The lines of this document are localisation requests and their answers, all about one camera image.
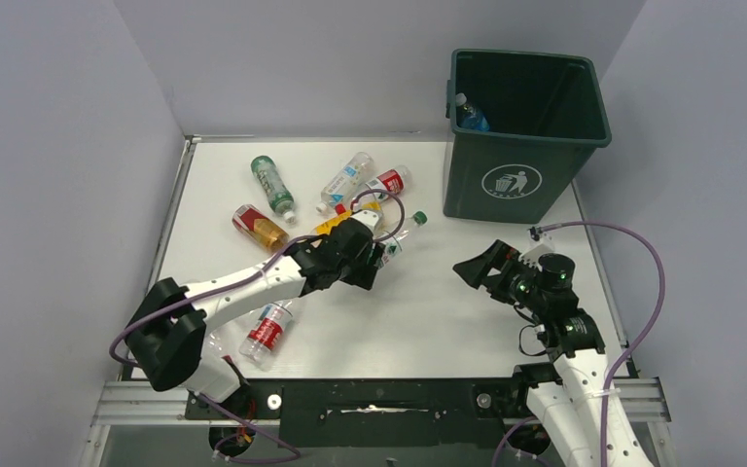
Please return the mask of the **green cap green label bottle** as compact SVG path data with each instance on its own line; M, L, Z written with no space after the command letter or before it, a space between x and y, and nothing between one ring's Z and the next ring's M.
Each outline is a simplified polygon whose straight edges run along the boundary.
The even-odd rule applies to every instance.
M423 211L416 211L404 221L402 227L393 236L381 241L379 244L383 252L377 262L377 267L383 269L391 260L399 256L404 251L409 235L418 231L427 221L427 215Z

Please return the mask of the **yellow label bottle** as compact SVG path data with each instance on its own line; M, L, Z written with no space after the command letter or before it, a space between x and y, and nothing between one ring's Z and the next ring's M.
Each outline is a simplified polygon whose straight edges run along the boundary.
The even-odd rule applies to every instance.
M356 207L360 209L375 210L377 212L382 211L381 205L376 201L372 201L372 202L365 203L365 204L357 203ZM349 211L349 209L344 204L337 205L335 207L335 212L336 212L336 215L333 218L317 225L310 232L310 234L313 234L313 235L328 234L334 227L336 227L338 224L340 224L341 222L343 222L344 220L352 216L352 213Z

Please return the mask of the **blue label water bottle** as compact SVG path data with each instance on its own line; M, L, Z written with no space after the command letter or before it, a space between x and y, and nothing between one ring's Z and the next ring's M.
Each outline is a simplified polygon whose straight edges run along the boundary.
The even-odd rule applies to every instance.
M481 108L464 93L458 92L454 96L454 103L459 127L476 131L490 131L490 124Z

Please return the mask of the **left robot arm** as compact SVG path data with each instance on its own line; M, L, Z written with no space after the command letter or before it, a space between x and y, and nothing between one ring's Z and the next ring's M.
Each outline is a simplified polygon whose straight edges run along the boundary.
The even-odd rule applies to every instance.
M214 402L238 391L232 366L206 349L209 335L264 305L305 297L337 282L369 290L383 247L354 216L330 233L304 236L267 260L217 279L180 285L168 277L144 296L118 342L151 387L183 387Z

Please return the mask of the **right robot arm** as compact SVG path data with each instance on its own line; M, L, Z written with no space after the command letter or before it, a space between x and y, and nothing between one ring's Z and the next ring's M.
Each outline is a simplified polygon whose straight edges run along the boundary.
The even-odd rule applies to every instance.
M648 466L619 390L605 342L573 290L576 264L539 245L521 253L497 240L453 271L494 301L531 314L547 362L516 367L510 406L538 421L567 466Z

